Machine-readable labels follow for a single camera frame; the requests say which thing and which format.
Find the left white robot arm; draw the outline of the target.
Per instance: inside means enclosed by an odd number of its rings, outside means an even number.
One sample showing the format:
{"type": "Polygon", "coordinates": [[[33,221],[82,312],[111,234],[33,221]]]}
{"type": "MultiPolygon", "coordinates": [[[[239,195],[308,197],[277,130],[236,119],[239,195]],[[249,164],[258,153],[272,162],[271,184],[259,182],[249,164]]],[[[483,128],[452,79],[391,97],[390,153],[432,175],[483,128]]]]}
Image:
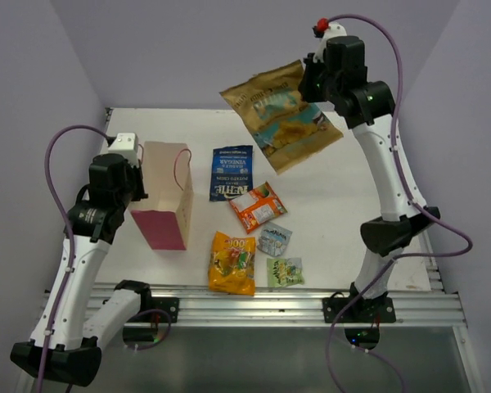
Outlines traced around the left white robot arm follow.
{"type": "Polygon", "coordinates": [[[122,281],[92,318],[85,313],[97,273],[133,201],[147,197],[135,153],[95,156],[89,182],[68,211],[61,263],[41,319],[28,341],[17,342],[10,359],[32,377],[75,386],[91,384],[106,343],[130,317],[153,314],[148,285],[122,281]]]}

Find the blue Kettle chips bag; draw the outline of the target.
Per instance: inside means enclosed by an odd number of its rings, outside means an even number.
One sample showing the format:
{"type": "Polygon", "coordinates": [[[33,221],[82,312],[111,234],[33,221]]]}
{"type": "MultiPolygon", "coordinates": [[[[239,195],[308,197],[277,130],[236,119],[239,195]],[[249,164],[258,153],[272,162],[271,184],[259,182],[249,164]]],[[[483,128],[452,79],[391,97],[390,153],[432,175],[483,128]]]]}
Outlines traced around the blue Kettle chips bag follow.
{"type": "Polygon", "coordinates": [[[227,201],[253,189],[253,147],[213,149],[209,200],[227,201]]]}

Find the yellow gummy candy bag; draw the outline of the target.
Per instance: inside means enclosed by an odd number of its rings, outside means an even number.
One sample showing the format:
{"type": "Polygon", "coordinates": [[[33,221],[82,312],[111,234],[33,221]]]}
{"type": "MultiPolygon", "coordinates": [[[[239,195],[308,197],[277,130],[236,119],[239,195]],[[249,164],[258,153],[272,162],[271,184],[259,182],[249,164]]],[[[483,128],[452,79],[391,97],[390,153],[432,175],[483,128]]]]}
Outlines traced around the yellow gummy candy bag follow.
{"type": "Polygon", "coordinates": [[[216,232],[212,242],[208,267],[210,291],[231,295],[255,294],[254,237],[229,237],[216,232]]]}

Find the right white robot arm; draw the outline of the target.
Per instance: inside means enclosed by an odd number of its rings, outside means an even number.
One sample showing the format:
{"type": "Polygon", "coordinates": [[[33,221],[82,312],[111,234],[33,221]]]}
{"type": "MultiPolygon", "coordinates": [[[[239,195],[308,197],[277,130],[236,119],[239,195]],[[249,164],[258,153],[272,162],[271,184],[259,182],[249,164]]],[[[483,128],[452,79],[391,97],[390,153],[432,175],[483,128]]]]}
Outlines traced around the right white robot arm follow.
{"type": "Polygon", "coordinates": [[[426,200],[418,190],[407,194],[402,184],[413,176],[391,131],[394,98],[386,83],[368,81],[364,42],[347,34],[323,36],[304,64],[302,98],[334,106],[362,148],[378,193],[381,214],[360,228],[367,250],[348,302],[351,317],[363,322],[384,304],[395,258],[430,226],[419,212],[426,200]]]}

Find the small green snack packet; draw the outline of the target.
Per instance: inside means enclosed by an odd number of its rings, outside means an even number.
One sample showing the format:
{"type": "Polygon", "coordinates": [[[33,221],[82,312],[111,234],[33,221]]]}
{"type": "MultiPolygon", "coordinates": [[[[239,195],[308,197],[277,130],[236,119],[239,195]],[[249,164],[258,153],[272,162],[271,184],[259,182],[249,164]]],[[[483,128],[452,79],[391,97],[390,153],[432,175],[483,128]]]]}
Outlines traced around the small green snack packet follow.
{"type": "Polygon", "coordinates": [[[301,258],[268,258],[267,275],[271,288],[304,284],[301,258]]]}

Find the large tan chips bag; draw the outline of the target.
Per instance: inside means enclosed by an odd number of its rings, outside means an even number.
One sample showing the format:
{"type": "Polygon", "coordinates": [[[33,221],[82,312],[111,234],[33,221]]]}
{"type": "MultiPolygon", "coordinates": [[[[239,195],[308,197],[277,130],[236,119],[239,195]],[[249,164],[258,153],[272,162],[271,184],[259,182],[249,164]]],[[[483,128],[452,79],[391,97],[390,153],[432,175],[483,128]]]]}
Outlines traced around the large tan chips bag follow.
{"type": "Polygon", "coordinates": [[[277,174],[308,159],[343,133],[298,90],[301,61],[257,74],[220,93],[277,174]]]}

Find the pink and cream paper bag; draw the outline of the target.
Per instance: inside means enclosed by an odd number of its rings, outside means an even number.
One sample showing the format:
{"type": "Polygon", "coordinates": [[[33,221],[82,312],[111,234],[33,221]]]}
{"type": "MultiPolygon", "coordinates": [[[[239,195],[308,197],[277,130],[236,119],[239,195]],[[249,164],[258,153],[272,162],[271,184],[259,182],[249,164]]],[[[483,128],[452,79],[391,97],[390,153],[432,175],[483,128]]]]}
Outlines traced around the pink and cream paper bag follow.
{"type": "Polygon", "coordinates": [[[143,181],[148,198],[130,213],[154,251],[187,249],[192,202],[192,153],[185,143],[145,142],[143,181]]]}

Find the small silver blue packet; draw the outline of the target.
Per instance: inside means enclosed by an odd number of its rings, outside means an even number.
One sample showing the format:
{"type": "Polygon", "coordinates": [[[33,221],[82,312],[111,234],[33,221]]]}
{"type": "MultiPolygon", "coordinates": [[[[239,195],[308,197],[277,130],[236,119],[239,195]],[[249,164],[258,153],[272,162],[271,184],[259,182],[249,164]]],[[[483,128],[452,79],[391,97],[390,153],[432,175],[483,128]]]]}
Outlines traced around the small silver blue packet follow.
{"type": "Polygon", "coordinates": [[[291,235],[291,230],[267,222],[262,227],[257,248],[272,257],[282,256],[290,242],[291,235]]]}

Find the orange snack packet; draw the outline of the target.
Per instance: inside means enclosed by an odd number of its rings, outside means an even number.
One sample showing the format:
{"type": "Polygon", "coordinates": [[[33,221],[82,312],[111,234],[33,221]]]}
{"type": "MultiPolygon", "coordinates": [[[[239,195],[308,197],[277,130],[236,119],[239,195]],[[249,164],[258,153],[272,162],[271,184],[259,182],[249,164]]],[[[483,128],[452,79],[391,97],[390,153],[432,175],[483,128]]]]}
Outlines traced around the orange snack packet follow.
{"type": "Polygon", "coordinates": [[[252,233],[261,225],[287,213],[269,182],[231,199],[229,205],[247,233],[252,233]]]}

